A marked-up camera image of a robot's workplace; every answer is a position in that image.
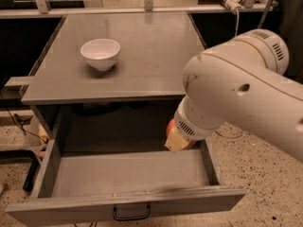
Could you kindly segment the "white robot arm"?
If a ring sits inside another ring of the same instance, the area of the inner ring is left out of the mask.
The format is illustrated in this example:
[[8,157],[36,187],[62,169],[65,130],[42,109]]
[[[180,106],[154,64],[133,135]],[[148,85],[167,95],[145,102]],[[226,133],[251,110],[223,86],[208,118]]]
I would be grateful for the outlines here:
[[284,41],[254,29],[193,57],[183,72],[186,96],[167,127],[166,148],[186,149],[224,122],[303,161],[303,85],[283,76]]

